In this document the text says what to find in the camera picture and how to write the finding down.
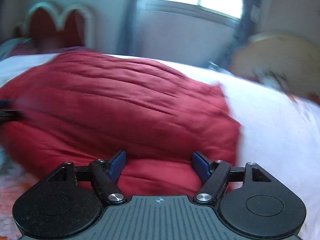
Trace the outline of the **red quilted puffer jacket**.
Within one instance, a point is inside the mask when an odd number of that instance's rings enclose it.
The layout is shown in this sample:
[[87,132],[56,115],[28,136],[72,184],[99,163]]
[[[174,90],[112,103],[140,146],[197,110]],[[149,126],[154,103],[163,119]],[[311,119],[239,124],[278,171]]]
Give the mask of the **red quilted puffer jacket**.
[[37,178],[124,150],[126,196],[192,196],[201,187],[193,152],[236,161],[240,124],[221,87],[156,61],[60,54],[10,80],[1,98],[22,115],[1,127],[1,145]]

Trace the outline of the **white floral bed sheet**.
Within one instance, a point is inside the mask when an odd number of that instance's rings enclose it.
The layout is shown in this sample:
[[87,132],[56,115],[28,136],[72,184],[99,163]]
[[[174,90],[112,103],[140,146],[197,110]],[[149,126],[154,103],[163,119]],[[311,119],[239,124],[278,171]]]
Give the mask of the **white floral bed sheet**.
[[319,107],[256,83],[185,64],[170,70],[209,85],[220,84],[232,116],[242,125],[238,164],[255,161],[305,203],[303,239],[319,239]]

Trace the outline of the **red heart-shaped headboard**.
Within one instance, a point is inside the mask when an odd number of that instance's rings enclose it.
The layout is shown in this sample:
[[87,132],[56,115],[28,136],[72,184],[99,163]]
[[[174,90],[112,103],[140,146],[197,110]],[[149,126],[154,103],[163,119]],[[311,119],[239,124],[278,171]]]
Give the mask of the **red heart-shaped headboard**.
[[23,20],[13,31],[14,37],[33,40],[59,39],[65,48],[86,47],[93,49],[94,16],[82,4],[72,4],[60,10],[50,2],[39,2],[30,7]]

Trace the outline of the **right blue curtain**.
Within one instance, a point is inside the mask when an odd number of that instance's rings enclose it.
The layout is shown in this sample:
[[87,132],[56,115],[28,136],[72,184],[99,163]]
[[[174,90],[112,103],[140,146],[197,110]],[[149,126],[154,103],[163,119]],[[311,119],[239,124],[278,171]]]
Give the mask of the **right blue curtain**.
[[248,38],[255,32],[260,17],[261,0],[242,0],[242,15],[233,35],[233,41],[224,49],[219,66],[228,68],[237,50],[246,45]]

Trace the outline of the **left blue curtain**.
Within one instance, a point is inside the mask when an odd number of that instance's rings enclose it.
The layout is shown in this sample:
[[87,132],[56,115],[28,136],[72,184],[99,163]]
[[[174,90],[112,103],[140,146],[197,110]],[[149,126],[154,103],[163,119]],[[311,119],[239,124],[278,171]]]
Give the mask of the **left blue curtain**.
[[120,55],[132,55],[133,53],[137,3],[138,0],[127,0],[125,3],[125,14],[118,43],[118,54]]

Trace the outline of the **blue curtain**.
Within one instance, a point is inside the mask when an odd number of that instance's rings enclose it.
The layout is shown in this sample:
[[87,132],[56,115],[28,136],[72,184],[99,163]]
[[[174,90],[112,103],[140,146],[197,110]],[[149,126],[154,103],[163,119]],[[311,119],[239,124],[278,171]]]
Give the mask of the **blue curtain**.
[[137,3],[138,0],[127,0],[125,3],[125,14],[118,43],[118,54],[120,55],[132,55],[133,53]]
[[248,38],[255,32],[260,17],[261,0],[242,0],[242,15],[233,35],[233,41],[224,49],[219,66],[228,68],[237,50],[246,45]]

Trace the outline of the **beige round headboard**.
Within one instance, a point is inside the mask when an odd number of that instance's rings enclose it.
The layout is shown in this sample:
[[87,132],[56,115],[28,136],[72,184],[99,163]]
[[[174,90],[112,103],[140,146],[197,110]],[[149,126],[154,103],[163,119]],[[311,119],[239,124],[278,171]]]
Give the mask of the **beige round headboard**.
[[237,50],[229,71],[252,77],[256,70],[285,78],[289,92],[304,98],[319,94],[319,46],[286,33],[253,35]]

